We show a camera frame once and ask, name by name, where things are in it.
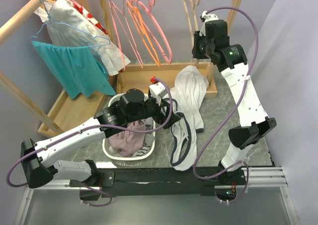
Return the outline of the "beige wooden hanger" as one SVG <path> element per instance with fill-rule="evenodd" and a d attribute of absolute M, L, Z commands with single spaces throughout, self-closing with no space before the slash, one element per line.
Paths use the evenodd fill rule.
<path fill-rule="evenodd" d="M 192 10 L 192 15 L 193 15 L 193 20 L 194 20 L 194 26 L 195 26 L 195 30 L 198 30 L 198 23 L 197 23 L 197 19 L 196 19 L 196 12 L 195 12 L 195 8 L 196 6 L 199 5 L 200 0 L 188 0 L 190 5 L 191 5 L 191 10 Z M 191 19 L 190 19 L 190 13 L 188 10 L 188 5 L 186 0 L 182 0 L 183 3 L 183 8 L 186 14 L 186 18 L 187 18 L 187 22 L 188 22 L 188 29 L 189 29 L 189 33 L 191 38 L 193 38 L 193 29 L 192 29 L 192 24 L 191 24 Z"/>

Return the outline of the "black white striped tank top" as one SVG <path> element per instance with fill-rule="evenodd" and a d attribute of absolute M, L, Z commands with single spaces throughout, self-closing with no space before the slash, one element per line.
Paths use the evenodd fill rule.
<path fill-rule="evenodd" d="M 138 150 L 136 153 L 132 154 L 131 157 L 140 157 L 146 155 L 150 150 L 151 146 L 142 146 L 140 150 Z"/>

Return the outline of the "mauve tank top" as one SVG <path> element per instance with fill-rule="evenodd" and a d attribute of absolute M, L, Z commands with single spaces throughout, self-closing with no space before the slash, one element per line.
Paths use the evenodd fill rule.
<path fill-rule="evenodd" d="M 122 157 L 130 157 L 144 144 L 145 133 L 121 131 L 108 138 L 111 147 Z"/>

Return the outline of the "thick pink plastic hanger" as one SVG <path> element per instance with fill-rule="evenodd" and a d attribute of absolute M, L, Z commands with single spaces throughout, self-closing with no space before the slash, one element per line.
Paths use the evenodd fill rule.
<path fill-rule="evenodd" d="M 154 17 L 153 13 L 152 13 L 152 7 L 156 4 L 156 0 L 149 0 L 148 1 L 148 6 L 146 6 L 144 3 L 142 3 L 140 0 L 129 0 L 129 2 L 133 5 L 133 6 L 137 6 L 140 13 L 141 10 L 143 10 L 145 12 L 145 14 L 150 18 L 150 20 L 152 21 L 152 23 L 154 24 L 154 26 L 156 27 L 156 30 L 158 31 L 158 33 L 160 34 L 163 43 L 167 49 L 167 51 L 165 52 L 162 45 L 160 44 L 160 42 L 158 41 L 158 39 L 156 38 L 156 36 L 151 32 L 151 30 L 149 29 L 149 27 L 147 26 L 147 24 L 144 21 L 144 26 L 148 32 L 148 35 L 150 37 L 150 40 L 152 41 L 152 44 L 154 45 L 155 48 L 155 44 L 160 52 L 160 54 L 162 55 L 164 61 L 167 64 L 171 64 L 172 63 L 172 59 L 173 59 L 173 54 L 172 54 L 172 49 L 171 46 L 169 44 L 169 41 L 164 33 L 164 31 L 162 30 L 159 22 L 157 21 L 157 19 Z"/>

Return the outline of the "orange plastic hanger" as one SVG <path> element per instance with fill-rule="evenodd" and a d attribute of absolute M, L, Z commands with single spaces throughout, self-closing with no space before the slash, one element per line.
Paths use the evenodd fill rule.
<path fill-rule="evenodd" d="M 133 6 L 128 0 L 126 0 L 126 5 L 127 5 L 128 12 L 131 16 L 131 19 L 132 19 L 132 21 L 133 21 L 133 23 L 138 31 L 138 34 L 139 34 L 140 38 L 142 39 L 142 42 L 143 42 L 145 48 L 147 49 L 149 55 L 151 56 L 154 63 L 158 67 L 161 66 L 159 55 L 158 55 L 156 49 L 154 48 L 152 41 L 150 40 L 150 37 L 149 37 L 148 32 L 144 26 L 144 21 L 143 21 L 142 15 L 141 15 L 138 7 Z"/>

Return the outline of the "thin pink wire hanger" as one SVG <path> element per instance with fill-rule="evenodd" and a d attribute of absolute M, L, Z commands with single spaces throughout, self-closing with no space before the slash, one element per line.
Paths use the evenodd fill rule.
<path fill-rule="evenodd" d="M 112 0 L 108 0 L 108 4 L 109 4 L 109 9 L 110 9 L 110 14 L 111 14 L 112 23 L 113 23 L 113 28 L 114 28 L 115 35 L 116 35 L 116 40 L 117 40 L 118 49 L 119 49 L 120 54 L 121 54 L 123 69 L 121 69 L 120 72 L 122 72 L 122 71 L 125 69 L 126 64 L 125 64 L 125 58 L 124 58 L 124 54 L 123 54 L 123 52 L 122 52 L 120 37 L 119 37 L 119 34 L 118 34 L 117 24 L 116 24 L 116 20 L 115 20 L 115 16 L 114 16 L 114 13 L 115 13 L 115 12 L 114 12 L 113 1 L 112 1 Z"/>

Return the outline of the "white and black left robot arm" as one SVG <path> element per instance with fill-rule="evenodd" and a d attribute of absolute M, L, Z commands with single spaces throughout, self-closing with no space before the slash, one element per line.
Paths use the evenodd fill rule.
<path fill-rule="evenodd" d="M 99 171 L 92 160 L 63 161 L 72 151 L 90 143 L 109 138 L 123 131 L 130 123 L 152 118 L 164 129 L 180 121 L 172 106 L 152 90 L 145 94 L 138 89 L 115 96 L 115 101 L 99 113 L 65 133 L 34 142 L 28 139 L 21 144 L 21 164 L 29 188 L 42 187 L 52 180 L 71 179 L 94 186 Z"/>

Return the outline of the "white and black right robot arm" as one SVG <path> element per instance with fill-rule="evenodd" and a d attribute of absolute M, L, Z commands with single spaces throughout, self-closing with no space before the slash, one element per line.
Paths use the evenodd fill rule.
<path fill-rule="evenodd" d="M 204 176 L 204 180 L 218 177 L 222 184 L 230 184 L 249 150 L 277 125 L 263 109 L 249 74 L 247 57 L 241 45 L 230 44 L 228 24 L 224 20 L 206 20 L 203 32 L 194 34 L 194 57 L 210 59 L 227 82 L 236 103 L 239 126 L 229 130 L 230 145 L 219 162 L 218 173 Z"/>

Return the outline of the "white navy trimmed tank top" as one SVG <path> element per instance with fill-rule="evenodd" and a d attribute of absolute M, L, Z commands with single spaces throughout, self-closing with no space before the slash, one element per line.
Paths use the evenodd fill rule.
<path fill-rule="evenodd" d="M 204 132 L 199 109 L 208 86 L 207 78 L 195 66 L 189 65 L 178 73 L 170 90 L 173 111 L 181 117 L 170 127 L 174 140 L 170 164 L 177 171 L 188 170 L 197 158 L 197 133 Z"/>

